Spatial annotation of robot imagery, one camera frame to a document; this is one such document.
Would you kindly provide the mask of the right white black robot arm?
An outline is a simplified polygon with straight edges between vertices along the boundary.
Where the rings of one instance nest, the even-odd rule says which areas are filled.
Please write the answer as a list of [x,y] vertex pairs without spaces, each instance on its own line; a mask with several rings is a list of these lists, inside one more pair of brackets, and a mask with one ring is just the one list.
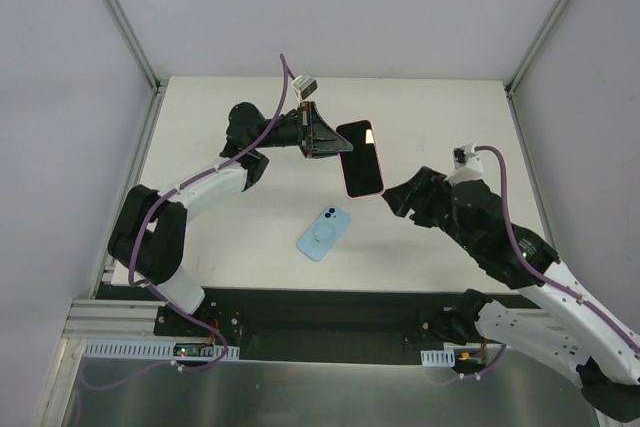
[[450,310],[428,318],[434,336],[459,345],[480,336],[510,346],[560,373],[607,417],[638,420],[638,335],[581,287],[540,236],[506,224],[502,198],[484,181],[453,185],[423,167],[383,198],[394,215],[444,232],[489,277],[519,292],[562,328],[554,331],[524,319],[468,289]]

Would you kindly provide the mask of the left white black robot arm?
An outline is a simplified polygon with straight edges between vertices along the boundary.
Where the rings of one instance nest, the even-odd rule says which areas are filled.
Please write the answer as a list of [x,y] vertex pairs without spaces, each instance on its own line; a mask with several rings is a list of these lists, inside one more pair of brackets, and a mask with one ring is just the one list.
[[261,151],[273,147],[297,147],[307,159],[353,149],[313,101],[272,119],[242,102],[229,113],[226,143],[211,165],[173,186],[139,184],[127,193],[108,254],[129,270],[131,285],[146,286],[177,313],[176,322],[188,335],[202,335],[216,322],[204,289],[182,265],[187,226],[216,203],[254,186],[269,164]]

